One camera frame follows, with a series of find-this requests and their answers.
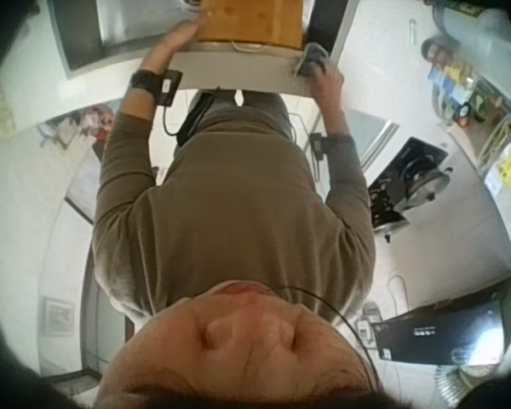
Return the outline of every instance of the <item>wrist device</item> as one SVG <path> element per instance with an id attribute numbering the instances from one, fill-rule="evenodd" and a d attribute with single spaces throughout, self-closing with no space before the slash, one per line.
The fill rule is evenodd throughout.
<path id="1" fill-rule="evenodd" d="M 183 74 L 180 71 L 167 70 L 164 75 L 157 75 L 148 70 L 138 70 L 130 78 L 130 88 L 143 89 L 153 95 L 155 103 L 171 107 Z"/>

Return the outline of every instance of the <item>cutting board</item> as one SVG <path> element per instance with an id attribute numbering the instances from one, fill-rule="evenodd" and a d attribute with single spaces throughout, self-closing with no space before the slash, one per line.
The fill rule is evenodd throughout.
<path id="1" fill-rule="evenodd" d="M 302 0 L 201 0 L 211 13 L 198 41 L 302 47 Z"/>

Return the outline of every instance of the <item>person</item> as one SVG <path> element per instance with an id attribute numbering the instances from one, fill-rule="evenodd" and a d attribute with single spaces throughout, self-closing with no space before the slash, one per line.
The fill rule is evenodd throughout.
<path id="1" fill-rule="evenodd" d="M 166 34 L 141 69 L 162 76 L 207 18 Z M 140 330 L 110 363 L 98 407 L 190 407 L 201 397 L 399 407 L 331 324 L 361 306 L 375 263 L 342 83 L 331 64 L 314 67 L 330 141 L 325 204 L 277 95 L 244 91 L 236 107 L 233 91 L 216 92 L 157 187 L 156 101 L 127 91 L 106 142 L 93 253 L 98 283 Z"/>

